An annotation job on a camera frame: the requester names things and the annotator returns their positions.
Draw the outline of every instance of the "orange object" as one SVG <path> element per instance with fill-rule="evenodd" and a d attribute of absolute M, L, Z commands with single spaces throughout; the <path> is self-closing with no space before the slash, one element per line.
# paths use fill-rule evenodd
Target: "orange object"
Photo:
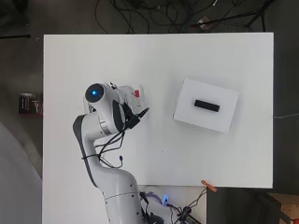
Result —
<path fill-rule="evenodd" d="M 211 186 L 210 184 L 208 184 L 205 180 L 202 180 L 202 184 L 216 193 L 217 189 L 215 187 Z"/>

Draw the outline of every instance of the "white box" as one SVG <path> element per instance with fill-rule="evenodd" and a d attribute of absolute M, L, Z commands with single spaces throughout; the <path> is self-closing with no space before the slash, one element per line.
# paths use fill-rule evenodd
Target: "white box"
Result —
<path fill-rule="evenodd" d="M 174 119 L 228 133 L 235 113 L 237 91 L 185 79 L 181 88 Z M 196 100 L 219 105 L 218 112 L 197 107 Z"/>

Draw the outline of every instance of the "white table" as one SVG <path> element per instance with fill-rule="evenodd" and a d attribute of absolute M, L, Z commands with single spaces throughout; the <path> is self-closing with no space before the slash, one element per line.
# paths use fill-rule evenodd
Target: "white table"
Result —
<path fill-rule="evenodd" d="M 44 61 L 44 223 L 106 215 L 72 132 L 95 82 L 145 90 L 149 115 L 108 156 L 121 153 L 138 184 L 272 187 L 272 34 L 47 35 Z M 228 134 L 173 120 L 185 77 L 239 91 Z"/>

